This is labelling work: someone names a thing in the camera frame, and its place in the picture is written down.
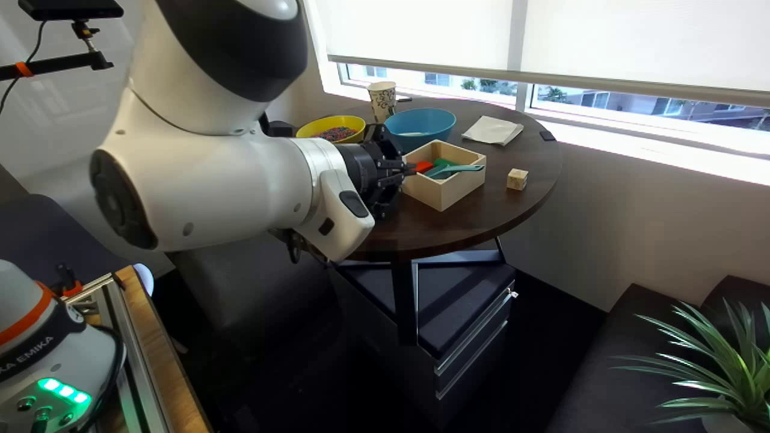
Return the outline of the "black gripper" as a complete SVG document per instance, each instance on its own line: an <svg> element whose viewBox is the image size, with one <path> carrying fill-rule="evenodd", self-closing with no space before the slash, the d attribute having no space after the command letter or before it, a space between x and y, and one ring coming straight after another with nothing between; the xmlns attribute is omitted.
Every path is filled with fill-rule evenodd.
<svg viewBox="0 0 770 433"><path fill-rule="evenodd" d="M369 128L362 142L342 145L348 174L375 219L397 204L402 184L417 174L383 128Z"/></svg>

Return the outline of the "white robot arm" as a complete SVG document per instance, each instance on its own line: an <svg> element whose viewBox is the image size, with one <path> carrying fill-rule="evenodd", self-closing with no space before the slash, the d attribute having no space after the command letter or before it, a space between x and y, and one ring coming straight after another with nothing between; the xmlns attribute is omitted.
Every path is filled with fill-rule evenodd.
<svg viewBox="0 0 770 433"><path fill-rule="evenodd" d="M2 167L87 197L126 246L275 231L339 262L402 178L370 145L260 125L306 69L298 0L0 0L0 29Z"/></svg>

